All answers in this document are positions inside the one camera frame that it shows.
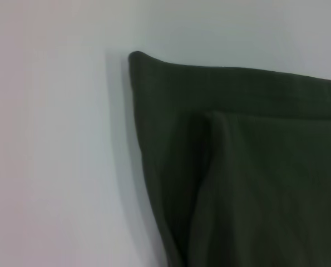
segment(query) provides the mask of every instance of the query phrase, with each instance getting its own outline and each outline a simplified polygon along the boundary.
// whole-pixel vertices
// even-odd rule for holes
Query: white wall
[[[0,266],[166,266],[127,55],[331,79],[331,0],[0,0]]]

